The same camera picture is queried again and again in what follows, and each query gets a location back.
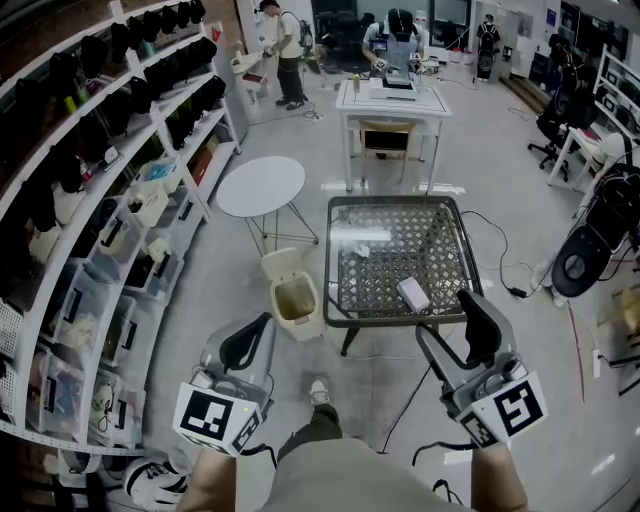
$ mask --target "bag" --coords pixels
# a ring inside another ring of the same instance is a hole
[[[296,20],[298,20],[298,23],[300,24],[300,40],[298,41],[298,44],[300,45],[300,47],[303,50],[312,49],[313,48],[313,32],[311,31],[311,25],[309,24],[309,22],[307,20],[301,20],[291,11],[282,11],[280,16],[282,17],[282,15],[287,12],[291,14]]]

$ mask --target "small white table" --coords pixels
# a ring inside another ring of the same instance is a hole
[[[452,112],[442,94],[432,86],[418,85],[418,97],[415,100],[377,99],[369,96],[369,83],[360,82],[360,92],[353,90],[352,80],[343,80],[340,84],[336,109],[340,111],[340,127],[343,138],[343,154],[345,167],[345,181],[347,190],[353,189],[351,176],[351,156],[354,154],[353,131],[358,130],[358,123],[350,126],[352,120],[417,122],[413,133],[433,135],[436,146],[433,154],[431,173],[427,194],[433,190],[433,184],[438,169],[440,151],[440,135],[442,124]]]
[[[276,251],[278,239],[318,245],[318,236],[293,204],[293,200],[304,186],[304,181],[304,168],[291,158],[284,156],[256,158],[234,169],[222,180],[216,199],[220,209],[227,215],[244,219],[261,256],[268,252],[265,240],[269,237],[274,238]],[[288,235],[278,231],[279,211],[285,206],[294,213],[312,236]],[[270,213],[275,213],[275,233],[270,233],[265,228],[266,216]],[[255,217],[262,217],[262,226],[256,222]],[[260,234],[262,248],[251,224]]]
[[[580,145],[580,148],[582,149],[582,155],[584,156],[586,161],[584,163],[584,166],[582,167],[582,170],[580,171],[580,174],[578,174],[578,176],[576,177],[573,183],[569,184],[569,183],[560,182],[556,180],[556,178],[558,174],[560,174],[560,169],[562,168],[562,164],[567,159],[569,150],[571,149],[571,144],[573,144],[574,142],[577,142]],[[598,148],[598,144],[593,139],[587,137],[581,129],[569,128],[569,134],[567,135],[567,140],[565,141],[564,146],[562,146],[562,150],[558,155],[558,160],[556,160],[556,163],[553,166],[553,169],[551,170],[551,174],[549,174],[549,177],[547,178],[547,185],[579,190],[578,186],[580,185],[580,181],[585,176],[585,174],[589,172],[589,169],[591,167],[593,167],[596,170],[600,168],[600,165],[593,160],[593,154],[597,148]]]

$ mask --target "shelving unit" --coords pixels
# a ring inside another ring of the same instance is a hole
[[[593,88],[593,94],[597,97],[598,89],[600,89],[601,87],[605,87],[610,93],[614,94],[618,100],[622,100],[624,106],[629,108],[634,113],[634,117],[638,119],[640,116],[640,98],[629,98],[620,90],[620,88],[616,84],[612,83],[607,79],[607,77],[604,76],[605,68],[608,70],[612,64],[616,66],[619,72],[622,72],[621,75],[623,76],[623,79],[627,77],[633,78],[633,80],[638,84],[638,87],[640,87],[640,75],[620,59],[618,59],[615,55],[611,54],[607,50],[607,45],[605,44],[603,45],[602,49],[602,57],[600,58],[600,67],[598,69],[598,76]],[[636,134],[633,134],[626,126],[624,126],[620,122],[614,112],[609,110],[599,101],[596,101],[596,106],[607,116],[607,118],[616,126],[616,128],[624,133],[627,137],[631,139],[636,137]]]
[[[98,35],[108,31],[114,22],[126,23],[126,20],[131,16],[141,16],[146,11],[157,11],[161,10],[164,6],[173,6],[178,3],[179,0],[169,0],[124,13],[119,1],[111,2],[109,4],[111,17],[108,20],[72,36],[36,58],[25,66],[25,68],[10,77],[7,82],[0,87],[0,98],[12,92],[18,79],[28,78],[32,73],[45,66],[54,53],[62,52],[78,45],[84,36]],[[10,181],[5,185],[4,190],[0,192],[0,218],[4,216],[12,201],[15,200],[23,182],[33,174],[38,165],[47,156],[50,147],[62,140],[62,138],[79,123],[83,116],[96,109],[109,94],[125,86],[132,77],[137,76],[144,79],[145,67],[170,57],[179,49],[185,48],[203,37],[207,36],[204,26],[200,24],[197,34],[180,39],[143,61],[138,59],[138,56],[133,50],[128,50],[126,53],[128,70],[95,93],[89,101],[81,105],[76,112],[62,120],[40,141],[38,147],[34,148],[19,166]],[[115,373],[135,389],[142,391],[144,388],[156,336],[170,295],[170,293],[167,294],[167,297],[163,297],[162,300],[153,300],[144,294],[131,294],[125,290],[124,284],[126,277],[132,267],[135,255],[145,244],[145,238],[149,232],[148,229],[141,228],[135,254],[123,267],[122,278],[116,283],[101,283],[100,285],[104,287],[104,291],[108,293],[108,301],[97,328],[96,345],[91,354],[82,360],[84,386],[81,399],[80,431],[75,436],[75,440],[64,439],[55,435],[44,435],[29,427],[26,422],[29,372],[47,306],[53,296],[54,288],[65,265],[68,265],[70,261],[70,254],[74,245],[109,189],[123,173],[134,156],[153,135],[158,136],[162,143],[165,156],[176,158],[178,171],[181,172],[181,178],[185,187],[183,192],[181,192],[183,194],[181,197],[184,199],[180,204],[180,207],[183,209],[181,210],[182,213],[184,213],[184,205],[186,205],[187,199],[191,203],[188,214],[184,216],[185,221],[175,223],[175,229],[180,230],[178,238],[182,240],[181,245],[184,246],[180,248],[179,265],[175,270],[175,275],[173,275],[173,282],[170,283],[170,289],[173,289],[175,286],[175,281],[179,278],[182,269],[184,251],[188,250],[188,246],[202,219],[208,221],[211,217],[211,211],[207,205],[211,191],[233,152],[240,151],[232,123],[229,122],[227,117],[229,114],[224,98],[220,100],[220,108],[206,113],[194,126],[193,133],[186,139],[183,148],[180,151],[173,149],[165,124],[166,118],[176,111],[182,103],[187,101],[191,95],[198,91],[206,82],[218,74],[213,62],[207,67],[209,68],[208,72],[204,75],[188,80],[182,87],[176,87],[170,91],[169,94],[164,95],[161,101],[152,103],[149,115],[144,118],[147,120],[146,125],[140,126],[138,129],[131,129],[126,137],[123,136],[112,139],[112,144],[114,144],[118,150],[120,158],[105,169],[104,172],[95,174],[93,179],[87,184],[85,197],[75,210],[70,222],[64,226],[62,234],[49,255],[40,276],[33,281],[33,286],[37,288],[34,293],[35,299],[30,309],[23,312],[16,353],[11,361],[11,366],[16,372],[15,396],[12,404],[12,423],[0,421],[0,431],[39,444],[72,451],[109,455],[140,455],[144,453],[144,448],[114,448],[93,443],[89,440],[88,431],[90,404],[94,391],[95,378],[99,366],[103,364],[101,363],[102,348],[107,335],[107,329],[109,328],[111,318],[121,294],[130,295],[136,299],[134,317],[137,319],[138,326],[135,344],[131,347],[130,353],[128,354],[129,357],[126,358],[122,364],[111,370],[115,371]],[[230,142],[223,142],[218,146],[202,182],[197,186],[187,169],[187,162],[221,121],[224,122],[224,126],[227,128],[232,140]],[[83,268],[86,262],[76,260],[73,263],[75,263],[78,268]]]

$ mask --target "round white table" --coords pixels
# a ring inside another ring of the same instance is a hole
[[[293,200],[304,186],[304,181],[304,168],[291,158],[284,156],[256,158],[234,169],[222,180],[218,187],[216,200],[220,209],[227,215],[241,217],[245,220],[261,256],[268,252],[265,240],[269,237],[275,240],[274,250],[276,251],[278,250],[278,239],[298,240],[317,245],[318,236],[293,204]],[[294,213],[312,236],[279,233],[279,211],[285,206]],[[265,229],[266,216],[270,213],[275,213],[275,233],[270,233]],[[262,217],[262,226],[256,222],[255,217]],[[251,224],[260,234],[262,248]]]

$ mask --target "pants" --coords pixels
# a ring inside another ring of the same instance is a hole
[[[282,89],[282,96],[285,100],[304,101],[302,92],[302,82],[300,82],[300,72],[298,71],[299,58],[283,59],[278,61],[278,81]]]
[[[292,450],[306,443],[341,439],[342,429],[338,413],[330,405],[319,405],[313,409],[311,421],[293,434],[278,452],[278,462]]]

